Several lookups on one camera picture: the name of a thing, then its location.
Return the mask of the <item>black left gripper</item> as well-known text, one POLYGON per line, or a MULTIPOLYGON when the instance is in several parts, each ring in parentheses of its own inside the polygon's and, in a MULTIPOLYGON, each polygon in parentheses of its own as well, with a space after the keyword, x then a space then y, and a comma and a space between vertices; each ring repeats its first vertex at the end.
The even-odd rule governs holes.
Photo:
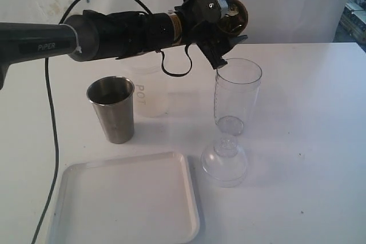
POLYGON ((204 20, 197 0, 183 0, 183 3, 174 8, 181 30, 174 36, 177 43, 195 43, 207 58, 213 69, 220 69, 227 65, 222 55, 230 52, 236 45, 248 39, 247 35, 226 37, 219 30, 217 23, 204 20))

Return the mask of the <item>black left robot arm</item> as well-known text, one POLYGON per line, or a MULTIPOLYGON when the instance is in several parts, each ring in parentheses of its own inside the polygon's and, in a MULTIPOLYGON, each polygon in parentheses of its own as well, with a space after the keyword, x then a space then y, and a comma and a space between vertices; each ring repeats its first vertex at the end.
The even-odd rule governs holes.
POLYGON ((123 11, 66 13, 60 24, 1 23, 1 78, 10 65, 68 55, 78 62, 124 59, 195 44, 212 68, 246 39, 248 11, 239 0, 183 0, 172 14, 123 11))

